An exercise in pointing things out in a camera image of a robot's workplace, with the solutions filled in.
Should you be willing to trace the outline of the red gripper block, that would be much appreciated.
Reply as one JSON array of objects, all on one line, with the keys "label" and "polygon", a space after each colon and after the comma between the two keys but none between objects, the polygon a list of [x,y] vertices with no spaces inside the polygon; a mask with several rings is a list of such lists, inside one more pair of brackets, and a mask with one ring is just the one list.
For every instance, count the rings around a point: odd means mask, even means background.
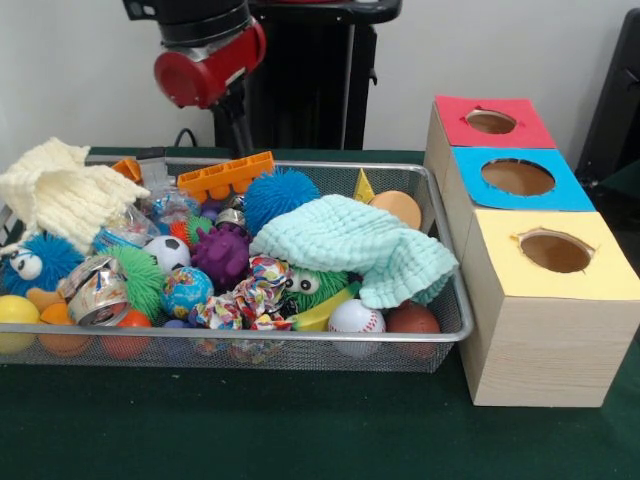
[{"label": "red gripper block", "polygon": [[[174,105],[207,109],[237,80],[252,73],[266,54],[266,35],[252,20],[241,32],[199,47],[167,47],[154,63],[161,92]],[[215,145],[231,156],[248,156],[253,149],[245,109],[245,87],[213,107]]]}]

